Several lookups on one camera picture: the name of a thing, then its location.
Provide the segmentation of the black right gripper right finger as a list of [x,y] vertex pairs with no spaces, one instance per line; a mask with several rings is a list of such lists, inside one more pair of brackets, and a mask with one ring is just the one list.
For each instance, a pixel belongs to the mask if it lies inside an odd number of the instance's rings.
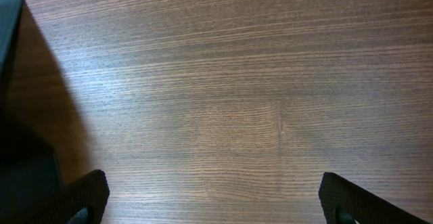
[[327,224],[428,224],[335,173],[323,174],[319,199]]

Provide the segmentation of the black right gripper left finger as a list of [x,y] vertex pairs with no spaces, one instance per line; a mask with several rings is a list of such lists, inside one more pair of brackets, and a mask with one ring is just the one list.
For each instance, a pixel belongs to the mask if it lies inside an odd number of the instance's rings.
[[30,212],[29,223],[100,224],[110,190],[102,170],[94,170]]

